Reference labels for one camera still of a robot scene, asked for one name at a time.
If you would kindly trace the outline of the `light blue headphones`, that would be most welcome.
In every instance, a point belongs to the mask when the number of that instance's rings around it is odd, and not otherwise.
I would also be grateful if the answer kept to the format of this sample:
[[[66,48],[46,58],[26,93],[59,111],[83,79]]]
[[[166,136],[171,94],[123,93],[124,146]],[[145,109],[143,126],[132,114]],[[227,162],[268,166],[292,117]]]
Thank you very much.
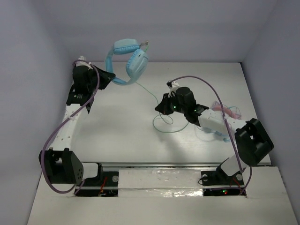
[[[140,78],[149,61],[147,55],[148,47],[148,40],[144,43],[138,43],[136,39],[130,38],[118,40],[112,45],[105,59],[105,69],[109,73],[114,73],[112,60],[114,55],[132,54],[125,66],[129,80],[124,81],[118,77],[114,77],[112,80],[114,84],[121,86],[131,85]]]

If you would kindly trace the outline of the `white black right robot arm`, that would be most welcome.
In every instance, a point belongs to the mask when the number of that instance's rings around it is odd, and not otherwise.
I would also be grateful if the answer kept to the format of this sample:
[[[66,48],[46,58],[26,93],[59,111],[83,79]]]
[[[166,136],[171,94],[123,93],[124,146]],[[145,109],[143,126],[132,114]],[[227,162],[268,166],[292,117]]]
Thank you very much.
[[[229,185],[247,167],[258,165],[274,148],[258,119],[239,120],[200,105],[188,87],[172,88],[165,93],[155,111],[163,115],[182,113],[189,123],[227,134],[233,141],[234,156],[227,158],[215,170],[202,172],[200,182],[204,186]]]

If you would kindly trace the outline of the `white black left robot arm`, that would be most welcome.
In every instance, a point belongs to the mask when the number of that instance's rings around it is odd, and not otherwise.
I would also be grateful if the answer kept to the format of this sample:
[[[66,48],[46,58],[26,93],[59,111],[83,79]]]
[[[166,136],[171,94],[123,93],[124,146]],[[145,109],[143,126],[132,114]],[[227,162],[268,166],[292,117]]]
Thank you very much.
[[[83,180],[83,164],[72,151],[72,145],[90,113],[96,92],[105,89],[115,74],[94,65],[76,65],[72,77],[63,121],[39,154],[43,174],[50,184],[78,185]]]

